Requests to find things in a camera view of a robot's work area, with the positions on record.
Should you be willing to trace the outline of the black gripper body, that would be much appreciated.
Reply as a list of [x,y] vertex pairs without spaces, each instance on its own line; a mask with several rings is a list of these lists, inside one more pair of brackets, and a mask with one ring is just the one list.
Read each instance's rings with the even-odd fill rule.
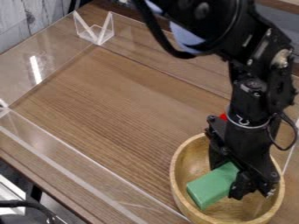
[[249,172],[263,179],[261,195],[268,197],[276,189],[280,175],[269,155],[271,143],[264,129],[243,129],[229,120],[217,116],[207,118],[205,136],[209,143],[220,147],[220,152],[237,167],[239,172]]

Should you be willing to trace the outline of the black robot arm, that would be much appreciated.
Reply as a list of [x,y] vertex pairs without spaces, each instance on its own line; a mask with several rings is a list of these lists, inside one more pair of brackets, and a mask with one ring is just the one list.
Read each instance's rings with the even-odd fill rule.
[[292,40],[256,10],[255,0],[132,0],[161,48],[179,59],[216,54],[232,86],[225,119],[211,115],[209,168],[237,167],[228,196],[269,196],[280,175],[269,148],[280,123],[293,125]]

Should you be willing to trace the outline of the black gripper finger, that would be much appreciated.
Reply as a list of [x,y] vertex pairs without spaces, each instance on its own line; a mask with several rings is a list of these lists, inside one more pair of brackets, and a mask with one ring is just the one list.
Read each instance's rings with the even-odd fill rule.
[[259,175],[247,171],[240,171],[229,186],[228,197],[235,200],[241,200],[247,194],[253,193],[255,191],[261,193],[261,184],[263,179]]
[[220,152],[220,147],[215,143],[209,143],[209,168],[215,170],[228,161],[228,157]]

